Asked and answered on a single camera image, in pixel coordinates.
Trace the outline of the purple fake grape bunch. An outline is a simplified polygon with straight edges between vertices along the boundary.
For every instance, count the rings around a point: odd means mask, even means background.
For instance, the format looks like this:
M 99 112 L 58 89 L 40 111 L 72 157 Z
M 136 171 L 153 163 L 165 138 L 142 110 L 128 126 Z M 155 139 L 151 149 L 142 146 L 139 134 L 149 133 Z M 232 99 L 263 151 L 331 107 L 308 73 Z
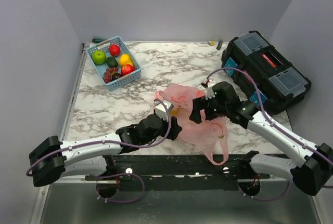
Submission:
M 117 67 L 107 68 L 103 75 L 103 80 L 105 84 L 112 82 L 113 80 L 112 76 L 117 72 L 118 72 Z

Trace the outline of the red fake strawberry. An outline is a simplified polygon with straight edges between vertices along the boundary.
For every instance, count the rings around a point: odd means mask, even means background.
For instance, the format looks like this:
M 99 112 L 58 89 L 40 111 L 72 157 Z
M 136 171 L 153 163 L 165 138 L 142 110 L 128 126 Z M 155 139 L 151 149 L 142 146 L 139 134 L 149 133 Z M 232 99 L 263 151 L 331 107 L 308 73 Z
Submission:
M 109 53 L 113 57 L 118 57 L 121 53 L 121 49 L 117 44 L 112 44 L 109 46 Z

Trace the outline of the red fake apple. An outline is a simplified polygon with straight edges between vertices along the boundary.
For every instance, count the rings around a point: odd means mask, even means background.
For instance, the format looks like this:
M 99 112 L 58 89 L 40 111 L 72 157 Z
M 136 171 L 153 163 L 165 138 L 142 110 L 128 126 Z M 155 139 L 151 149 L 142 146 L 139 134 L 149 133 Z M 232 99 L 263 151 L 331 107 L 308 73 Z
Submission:
M 125 76 L 135 71 L 135 67 L 131 64 L 125 64 L 121 68 L 121 75 Z

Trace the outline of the blue plastic basket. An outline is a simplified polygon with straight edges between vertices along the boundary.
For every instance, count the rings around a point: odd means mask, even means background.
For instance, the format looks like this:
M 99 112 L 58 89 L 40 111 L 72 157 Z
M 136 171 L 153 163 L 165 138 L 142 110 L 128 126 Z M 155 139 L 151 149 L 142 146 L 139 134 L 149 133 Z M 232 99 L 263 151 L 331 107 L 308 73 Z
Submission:
M 86 52 L 109 91 L 141 77 L 139 63 L 119 36 L 95 44 Z

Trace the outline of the dark green fake avocado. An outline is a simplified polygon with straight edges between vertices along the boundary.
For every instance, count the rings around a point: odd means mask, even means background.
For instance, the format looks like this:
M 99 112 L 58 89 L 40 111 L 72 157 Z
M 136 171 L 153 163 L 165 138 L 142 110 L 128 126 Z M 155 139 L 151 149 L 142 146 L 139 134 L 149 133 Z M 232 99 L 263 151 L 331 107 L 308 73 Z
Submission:
M 116 68 L 118 66 L 117 60 L 112 56 L 107 57 L 106 64 L 109 68 Z

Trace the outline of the yellow fake pear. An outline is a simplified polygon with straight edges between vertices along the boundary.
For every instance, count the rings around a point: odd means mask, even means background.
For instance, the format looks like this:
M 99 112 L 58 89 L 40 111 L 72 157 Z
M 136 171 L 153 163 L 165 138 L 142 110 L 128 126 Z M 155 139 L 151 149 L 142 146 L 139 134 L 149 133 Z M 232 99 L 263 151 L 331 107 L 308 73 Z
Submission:
M 124 65 L 127 65 L 127 64 L 134 66 L 129 54 L 122 54 L 118 63 L 121 67 L 123 67 Z

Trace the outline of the green screwdriver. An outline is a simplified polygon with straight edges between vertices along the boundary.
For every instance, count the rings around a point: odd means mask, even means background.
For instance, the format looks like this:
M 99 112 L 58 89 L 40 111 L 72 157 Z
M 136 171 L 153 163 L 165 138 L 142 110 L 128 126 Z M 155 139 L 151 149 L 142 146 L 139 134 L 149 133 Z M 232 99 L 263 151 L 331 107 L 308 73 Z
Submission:
M 105 41 L 104 39 L 101 39 L 101 38 L 93 38 L 92 39 L 92 42 L 93 43 L 101 43 L 101 42 L 103 42 L 103 41 Z

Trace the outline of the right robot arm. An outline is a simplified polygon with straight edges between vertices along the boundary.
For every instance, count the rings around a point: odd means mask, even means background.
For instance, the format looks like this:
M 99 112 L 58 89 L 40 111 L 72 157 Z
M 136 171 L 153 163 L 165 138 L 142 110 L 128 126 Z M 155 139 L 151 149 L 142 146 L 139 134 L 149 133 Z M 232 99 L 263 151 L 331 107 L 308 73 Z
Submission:
M 257 173 L 273 175 L 292 181 L 307 195 L 316 196 L 332 177 L 332 148 L 329 145 L 317 145 L 303 139 L 274 121 L 250 100 L 241 101 L 228 82 L 214 83 L 205 96 L 193 99 L 189 119 L 200 124 L 201 112 L 208 121 L 223 116 L 229 118 L 232 123 L 263 137 L 287 156 L 282 159 L 255 153 L 239 165 L 240 174 L 245 178 Z

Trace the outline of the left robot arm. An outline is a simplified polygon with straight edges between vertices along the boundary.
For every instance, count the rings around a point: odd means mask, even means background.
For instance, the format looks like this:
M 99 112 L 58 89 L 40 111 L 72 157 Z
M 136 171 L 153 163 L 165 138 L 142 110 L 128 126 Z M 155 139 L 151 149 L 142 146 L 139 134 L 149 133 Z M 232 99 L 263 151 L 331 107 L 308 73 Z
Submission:
M 29 154 L 26 175 L 32 177 L 35 187 L 50 185 L 63 176 L 81 174 L 78 162 L 152 148 L 158 145 L 158 137 L 175 140 L 181 131 L 176 117 L 166 121 L 151 114 L 137 124 L 97 138 L 60 141 L 57 136 L 50 136 Z

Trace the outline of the small yellow black object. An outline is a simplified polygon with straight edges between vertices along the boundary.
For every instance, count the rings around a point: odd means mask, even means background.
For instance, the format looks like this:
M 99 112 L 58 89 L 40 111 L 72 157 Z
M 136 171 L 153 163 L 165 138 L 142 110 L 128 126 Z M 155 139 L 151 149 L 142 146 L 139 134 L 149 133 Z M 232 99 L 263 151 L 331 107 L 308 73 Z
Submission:
M 211 41 L 208 41 L 208 44 L 209 44 L 209 46 L 213 46 L 217 50 L 220 50 L 222 48 L 223 41 L 222 40 L 219 40 L 219 41 L 211 40 Z

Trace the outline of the black toolbox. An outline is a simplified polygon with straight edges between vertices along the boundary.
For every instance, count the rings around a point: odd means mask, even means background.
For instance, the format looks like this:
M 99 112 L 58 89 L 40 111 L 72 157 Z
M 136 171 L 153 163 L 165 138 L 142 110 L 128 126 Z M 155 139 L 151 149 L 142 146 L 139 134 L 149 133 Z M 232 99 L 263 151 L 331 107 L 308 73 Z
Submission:
M 222 66 L 246 97 L 278 115 L 304 99 L 311 81 L 258 31 L 233 38 L 222 52 Z

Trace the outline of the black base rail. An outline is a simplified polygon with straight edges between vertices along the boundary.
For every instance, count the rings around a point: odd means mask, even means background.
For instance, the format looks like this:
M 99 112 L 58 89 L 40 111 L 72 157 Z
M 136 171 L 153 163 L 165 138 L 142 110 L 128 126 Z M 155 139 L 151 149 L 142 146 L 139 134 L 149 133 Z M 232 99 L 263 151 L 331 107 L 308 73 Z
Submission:
M 222 166 L 213 165 L 203 155 L 117 155 L 106 156 L 106 171 L 99 177 L 92 173 L 85 181 L 95 182 L 102 195 L 112 190 L 194 191 L 243 189 L 249 195 L 268 190 L 281 183 L 281 191 L 290 183 L 268 172 L 254 172 L 249 165 L 255 155 L 232 154 Z

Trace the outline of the green fake fruit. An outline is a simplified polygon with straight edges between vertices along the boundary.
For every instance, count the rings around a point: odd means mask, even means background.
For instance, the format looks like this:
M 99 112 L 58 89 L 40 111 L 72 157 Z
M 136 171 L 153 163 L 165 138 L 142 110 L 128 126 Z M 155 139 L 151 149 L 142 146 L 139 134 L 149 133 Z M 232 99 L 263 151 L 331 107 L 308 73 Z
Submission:
M 97 50 L 92 54 L 92 61 L 96 65 L 103 65 L 106 59 L 106 54 L 102 50 Z

